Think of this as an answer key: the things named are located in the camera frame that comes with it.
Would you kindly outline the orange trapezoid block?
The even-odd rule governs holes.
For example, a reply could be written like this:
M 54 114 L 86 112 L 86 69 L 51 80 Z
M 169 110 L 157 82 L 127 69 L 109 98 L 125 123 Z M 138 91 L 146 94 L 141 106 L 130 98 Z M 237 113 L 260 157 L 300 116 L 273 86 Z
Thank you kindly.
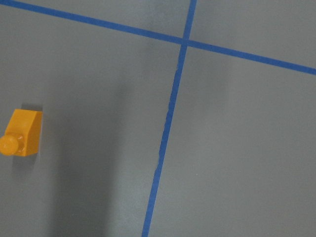
M 5 156 L 27 157 L 38 153 L 42 111 L 16 109 L 0 138 L 0 153 Z

